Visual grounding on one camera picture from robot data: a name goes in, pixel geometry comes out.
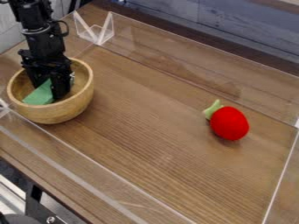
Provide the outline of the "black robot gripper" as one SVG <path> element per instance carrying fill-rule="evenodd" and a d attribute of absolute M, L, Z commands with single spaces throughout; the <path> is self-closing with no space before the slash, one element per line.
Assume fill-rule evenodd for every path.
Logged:
<path fill-rule="evenodd" d="M 70 60 L 64 55 L 64 37 L 60 27 L 22 29 L 26 49 L 18 51 L 21 64 L 34 88 L 50 77 L 50 92 L 54 100 L 70 91 Z"/>

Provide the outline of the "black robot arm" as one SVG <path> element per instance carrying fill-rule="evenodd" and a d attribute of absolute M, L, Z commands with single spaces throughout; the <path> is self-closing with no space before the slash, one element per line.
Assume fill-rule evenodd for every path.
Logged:
<path fill-rule="evenodd" d="M 64 55 L 69 26 L 52 18 L 49 0 L 0 0 L 0 4 L 9 5 L 22 27 L 27 49 L 19 49 L 17 53 L 31 85 L 37 88 L 50 81 L 52 96 L 57 100 L 70 91 L 70 59 Z"/>

